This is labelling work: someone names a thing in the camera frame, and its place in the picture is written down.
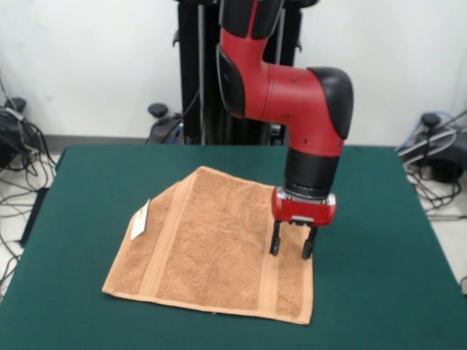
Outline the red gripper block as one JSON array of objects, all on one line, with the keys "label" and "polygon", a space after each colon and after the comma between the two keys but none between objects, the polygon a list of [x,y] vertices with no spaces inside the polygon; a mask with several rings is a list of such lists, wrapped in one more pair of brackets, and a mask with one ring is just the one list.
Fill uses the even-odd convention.
[{"label": "red gripper block", "polygon": [[304,222],[312,224],[301,255],[303,260],[308,260],[313,253],[317,226],[328,226],[335,217],[336,196],[331,193],[323,200],[305,199],[287,193],[282,187],[275,187],[271,195],[271,213],[275,222],[269,253],[279,254],[281,222]]}]

